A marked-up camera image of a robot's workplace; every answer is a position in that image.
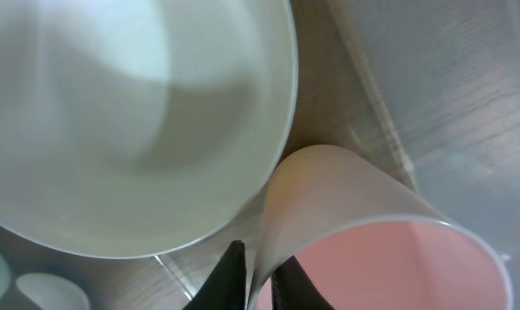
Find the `white plastic cup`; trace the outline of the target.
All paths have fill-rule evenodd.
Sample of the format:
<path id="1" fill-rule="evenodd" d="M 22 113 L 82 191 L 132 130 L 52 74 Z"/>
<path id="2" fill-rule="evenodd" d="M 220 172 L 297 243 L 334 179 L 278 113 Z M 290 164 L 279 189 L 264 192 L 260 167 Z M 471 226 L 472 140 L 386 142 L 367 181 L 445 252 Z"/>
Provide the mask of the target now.
<path id="1" fill-rule="evenodd" d="M 47 273 L 28 273 L 16 287 L 42 310 L 90 310 L 88 295 L 74 282 Z"/>

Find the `white plastic bowl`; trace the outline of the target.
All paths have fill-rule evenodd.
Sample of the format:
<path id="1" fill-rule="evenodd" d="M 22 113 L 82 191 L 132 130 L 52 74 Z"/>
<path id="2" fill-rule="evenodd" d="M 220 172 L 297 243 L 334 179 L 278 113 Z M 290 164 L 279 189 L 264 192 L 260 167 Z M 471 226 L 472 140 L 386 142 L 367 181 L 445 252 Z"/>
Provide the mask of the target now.
<path id="1" fill-rule="evenodd" d="M 267 182 L 298 86 L 284 0 L 0 0 L 0 226 L 85 257 L 215 233 Z"/>

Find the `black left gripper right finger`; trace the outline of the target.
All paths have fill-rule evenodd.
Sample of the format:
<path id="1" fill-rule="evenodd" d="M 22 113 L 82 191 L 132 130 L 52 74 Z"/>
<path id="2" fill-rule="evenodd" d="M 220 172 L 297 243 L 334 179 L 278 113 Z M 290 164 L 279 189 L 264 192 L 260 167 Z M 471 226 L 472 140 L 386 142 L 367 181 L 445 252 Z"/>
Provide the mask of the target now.
<path id="1" fill-rule="evenodd" d="M 334 310 L 316 289 L 295 256 L 282 263 L 270 280 L 274 310 Z"/>

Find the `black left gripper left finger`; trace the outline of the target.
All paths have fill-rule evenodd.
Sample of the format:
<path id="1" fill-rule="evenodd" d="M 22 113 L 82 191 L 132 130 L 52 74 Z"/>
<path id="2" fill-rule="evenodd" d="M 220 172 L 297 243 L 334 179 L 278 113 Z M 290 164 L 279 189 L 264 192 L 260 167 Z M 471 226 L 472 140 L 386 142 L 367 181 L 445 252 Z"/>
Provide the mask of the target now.
<path id="1" fill-rule="evenodd" d="M 244 310 L 246 276 L 245 244 L 234 240 L 183 310 Z"/>

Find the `pink plastic cup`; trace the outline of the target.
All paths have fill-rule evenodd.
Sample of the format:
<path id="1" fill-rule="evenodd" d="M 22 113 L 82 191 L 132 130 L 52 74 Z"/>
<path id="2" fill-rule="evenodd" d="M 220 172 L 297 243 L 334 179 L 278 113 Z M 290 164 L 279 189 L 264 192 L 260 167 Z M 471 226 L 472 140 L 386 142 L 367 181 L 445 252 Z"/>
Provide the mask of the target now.
<path id="1" fill-rule="evenodd" d="M 249 293 L 273 309 L 274 271 L 295 256 L 334 309 L 514 306 L 497 252 L 352 151 L 308 146 L 269 180 Z"/>

